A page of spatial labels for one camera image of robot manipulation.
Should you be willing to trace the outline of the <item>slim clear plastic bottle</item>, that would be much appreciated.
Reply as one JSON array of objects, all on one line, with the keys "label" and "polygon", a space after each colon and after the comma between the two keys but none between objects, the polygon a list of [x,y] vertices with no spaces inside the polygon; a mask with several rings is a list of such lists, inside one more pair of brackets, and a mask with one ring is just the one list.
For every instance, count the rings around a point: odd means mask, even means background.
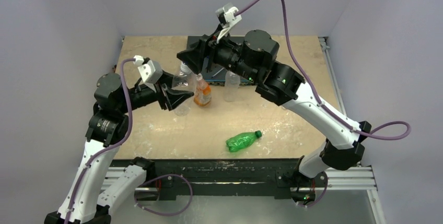
[{"label": "slim clear plastic bottle", "polygon": [[[184,62],[181,62],[180,68],[173,78],[172,88],[174,90],[180,90],[180,91],[190,91],[190,92],[196,91],[196,75]],[[174,113],[177,116],[186,116],[187,114],[189,114],[193,98],[194,95],[186,99],[176,109],[174,109]]]}]

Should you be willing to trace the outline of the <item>orange label plastic bottle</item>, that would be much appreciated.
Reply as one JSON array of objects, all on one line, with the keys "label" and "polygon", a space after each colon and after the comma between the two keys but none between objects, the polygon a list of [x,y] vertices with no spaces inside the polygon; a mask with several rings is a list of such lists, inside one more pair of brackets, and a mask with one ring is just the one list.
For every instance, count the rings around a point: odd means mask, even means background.
[{"label": "orange label plastic bottle", "polygon": [[194,103],[200,107],[207,106],[212,100],[212,91],[202,74],[196,76]]}]

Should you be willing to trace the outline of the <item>large clear plastic bottle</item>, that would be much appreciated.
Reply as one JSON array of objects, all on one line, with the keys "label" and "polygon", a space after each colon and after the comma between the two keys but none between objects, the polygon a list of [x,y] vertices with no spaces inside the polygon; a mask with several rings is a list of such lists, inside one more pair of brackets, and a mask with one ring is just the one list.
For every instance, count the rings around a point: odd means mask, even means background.
[{"label": "large clear plastic bottle", "polygon": [[224,100],[227,102],[235,101],[237,97],[238,88],[240,86],[240,76],[227,71],[225,75],[225,85],[224,85]]}]

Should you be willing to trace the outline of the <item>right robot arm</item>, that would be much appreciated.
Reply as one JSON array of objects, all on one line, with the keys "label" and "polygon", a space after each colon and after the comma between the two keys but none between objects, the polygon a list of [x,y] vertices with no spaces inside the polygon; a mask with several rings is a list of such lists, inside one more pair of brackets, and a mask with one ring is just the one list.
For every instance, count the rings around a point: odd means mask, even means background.
[{"label": "right robot arm", "polygon": [[195,74],[201,73],[204,64],[217,64],[252,82],[256,92],[269,102],[298,114],[326,140],[311,154],[301,158],[293,172],[294,181],[307,185],[320,172],[328,168],[347,170],[361,161],[365,147],[360,134],[370,130],[367,122],[347,118],[323,100],[317,101],[314,93],[300,73],[276,61],[279,43],[263,30],[249,31],[242,43],[214,35],[203,35],[186,50],[177,54]]}]

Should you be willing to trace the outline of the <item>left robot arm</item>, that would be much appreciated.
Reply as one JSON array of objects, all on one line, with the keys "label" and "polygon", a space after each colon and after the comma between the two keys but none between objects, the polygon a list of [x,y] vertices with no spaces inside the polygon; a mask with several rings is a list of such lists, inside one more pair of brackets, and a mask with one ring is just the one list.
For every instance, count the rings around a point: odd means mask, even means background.
[{"label": "left robot arm", "polygon": [[172,78],[165,72],[153,85],[137,83],[133,88],[116,73],[98,79],[96,103],[75,180],[63,204],[47,214],[45,223],[110,223],[137,186],[154,184],[158,178],[154,162],[137,157],[115,182],[102,188],[116,153],[132,131],[133,110],[158,102],[163,110],[171,111],[194,95],[172,89]]}]

